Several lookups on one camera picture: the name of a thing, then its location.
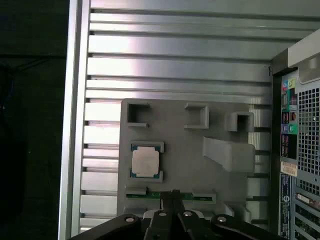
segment ventilation grille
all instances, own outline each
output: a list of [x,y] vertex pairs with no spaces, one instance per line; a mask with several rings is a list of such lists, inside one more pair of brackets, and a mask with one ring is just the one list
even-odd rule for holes
[[319,186],[303,180],[297,180],[296,182],[297,182],[297,186],[300,187],[301,189],[304,189],[309,193],[320,196]]
[[300,92],[298,105],[298,169],[318,176],[320,175],[319,88]]

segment dark floor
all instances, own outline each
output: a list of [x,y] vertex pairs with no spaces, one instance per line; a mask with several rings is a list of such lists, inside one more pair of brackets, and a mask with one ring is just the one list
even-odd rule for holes
[[[5,120],[13,132],[14,144],[1,159],[6,166],[2,168],[2,184],[10,193],[1,191],[2,200],[9,199],[8,206],[2,204],[9,214],[2,216],[1,222],[6,223],[0,226],[1,240],[58,237],[65,71],[65,60],[51,59],[14,78],[5,106]],[[9,141],[0,134],[0,142]],[[18,210],[20,204],[22,209],[15,216],[11,208]]]

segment gray plastic holder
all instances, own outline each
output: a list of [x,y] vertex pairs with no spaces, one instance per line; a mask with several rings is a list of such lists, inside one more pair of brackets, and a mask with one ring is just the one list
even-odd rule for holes
[[203,138],[203,156],[222,165],[227,172],[253,173],[255,153],[252,144]]
[[148,128],[149,124],[141,122],[141,115],[147,115],[150,112],[150,105],[147,102],[128,102],[126,108],[126,124],[129,127]]
[[224,203],[224,214],[234,217],[235,211],[228,204]]
[[249,111],[235,111],[224,116],[224,129],[230,132],[254,132],[255,115]]
[[147,188],[146,187],[125,187],[124,193],[130,195],[146,195]]
[[206,103],[188,102],[184,109],[190,112],[196,112],[198,118],[197,124],[185,124],[185,129],[208,129],[209,128],[209,107]]

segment gray plastic bracket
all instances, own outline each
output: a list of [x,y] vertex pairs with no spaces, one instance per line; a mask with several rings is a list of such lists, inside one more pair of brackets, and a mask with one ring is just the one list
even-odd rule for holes
[[188,102],[184,109],[186,111],[194,112],[195,114],[199,116],[195,116],[199,118],[197,124],[185,124],[185,129],[208,129],[209,128],[209,107],[206,103],[194,103],[194,102]]
[[255,170],[256,150],[252,144],[204,137],[202,153],[227,172],[253,173]]
[[254,132],[254,118],[253,112],[235,111],[224,116],[224,129],[230,132],[237,132],[245,130],[246,132]]
[[147,187],[125,187],[124,192],[126,195],[146,195]]
[[215,215],[213,211],[201,211],[205,220],[211,220]]
[[228,202],[228,206],[234,211],[236,218],[245,221],[246,223],[251,223],[251,212],[240,202]]
[[139,122],[139,115],[148,111],[150,111],[150,105],[147,102],[128,102],[126,111],[127,126],[148,128],[148,123]]
[[229,205],[225,203],[223,205],[224,205],[224,214],[234,217],[235,211]]
[[151,219],[155,215],[155,212],[159,211],[160,209],[153,209],[145,211],[143,214],[143,219]]
[[124,208],[123,213],[124,214],[134,214],[139,218],[142,218],[144,216],[144,212],[146,211],[146,208]]
[[[134,123],[148,123],[148,128],[128,126],[128,104],[134,104],[133,109],[137,113]],[[229,174],[222,170],[221,165],[203,156],[204,136],[228,142],[248,143],[247,132],[227,132],[224,129],[225,115],[233,112],[249,112],[249,107],[245,103],[234,102],[124,99],[121,103],[120,118],[117,214],[123,214],[125,208],[159,209],[157,197],[126,195],[126,186],[147,187],[147,195],[148,190],[161,192],[180,189],[182,193],[189,194],[194,190],[201,197],[206,191],[215,190],[216,203],[211,201],[211,198],[198,200],[197,197],[183,201],[186,209],[208,212],[208,216],[212,216],[214,212],[224,213],[223,202],[239,202],[245,205],[248,173]],[[184,128],[184,125],[207,125],[208,129]],[[160,152],[158,170],[163,171],[161,183],[145,181],[153,176],[141,179],[131,173],[133,178],[128,178],[129,169],[132,169],[133,151],[139,146],[154,147]]]

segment metal frame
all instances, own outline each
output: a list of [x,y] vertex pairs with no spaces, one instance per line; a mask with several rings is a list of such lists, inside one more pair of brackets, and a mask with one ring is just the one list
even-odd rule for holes
[[85,93],[87,81],[90,0],[82,1],[78,96],[75,125],[71,236],[79,234],[82,160],[84,146]]
[[293,67],[299,63],[312,59],[320,53],[320,29],[305,37],[295,45],[288,48],[288,66]]
[[71,237],[82,0],[70,0],[65,73],[58,239]]
[[280,139],[281,139],[281,80],[296,68],[288,67],[288,49],[272,60],[272,123],[271,123],[271,164],[269,195],[269,230],[278,234],[279,231],[279,181],[280,181]]

